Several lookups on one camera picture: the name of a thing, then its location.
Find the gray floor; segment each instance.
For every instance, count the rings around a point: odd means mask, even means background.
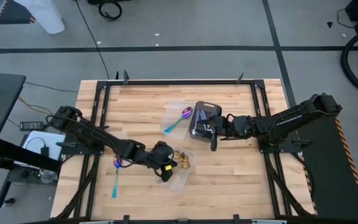
[[[356,33],[336,23],[336,11],[348,0],[268,0],[281,46],[342,46]],[[48,35],[36,22],[0,25],[0,49],[94,47],[75,2],[55,0],[66,30]],[[262,1],[258,0],[133,0],[123,2],[116,22],[100,18],[85,0],[79,4],[100,47],[199,45],[272,46]],[[342,14],[341,20],[348,24]],[[327,22],[333,22],[332,28]],[[154,51],[103,52],[112,77],[126,69],[131,78],[281,78],[274,51]],[[344,77],[340,52],[283,52],[296,102],[313,93],[334,95],[344,110],[339,115],[358,169],[358,91]],[[349,62],[358,76],[358,52]],[[77,90],[80,80],[106,79],[98,53],[0,54],[0,72],[27,76],[27,81]],[[60,93],[25,85],[21,97],[55,111],[74,105],[75,93]],[[43,120],[42,114],[16,103],[10,119]],[[6,123],[0,138],[19,144],[25,133]],[[0,186],[6,172],[0,170]],[[0,223],[34,222],[48,218],[55,189],[12,187],[17,203],[0,209]]]

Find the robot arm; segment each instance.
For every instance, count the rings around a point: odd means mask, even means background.
[[[207,121],[214,127],[211,150],[216,150],[217,136],[225,136],[221,140],[248,139],[257,137],[269,146],[277,146],[285,141],[288,134],[318,118],[336,116],[342,110],[331,95],[325,93],[313,95],[309,100],[273,116],[251,117],[213,116]]]
[[[164,182],[172,176],[172,167],[177,166],[170,159],[173,149],[165,142],[159,141],[150,152],[145,151],[144,144],[131,139],[119,139],[107,133],[91,124],[80,110],[71,106],[61,106],[55,115],[47,117],[47,123],[59,131],[74,134],[79,142],[90,149],[100,145],[108,146],[117,157],[130,162],[129,165],[139,164],[152,168]]]

